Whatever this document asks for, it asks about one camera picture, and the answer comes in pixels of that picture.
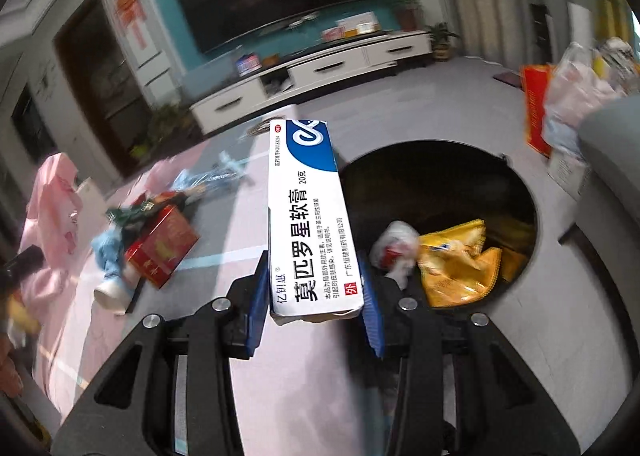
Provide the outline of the person left hand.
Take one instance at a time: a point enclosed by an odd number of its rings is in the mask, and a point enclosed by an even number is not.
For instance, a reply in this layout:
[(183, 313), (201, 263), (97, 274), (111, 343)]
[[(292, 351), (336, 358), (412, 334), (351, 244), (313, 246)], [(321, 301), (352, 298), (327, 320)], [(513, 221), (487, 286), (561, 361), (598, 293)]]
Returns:
[(11, 340), (2, 332), (0, 335), (0, 391), (9, 398), (16, 398), (22, 393), (24, 384), (10, 356), (12, 350)]

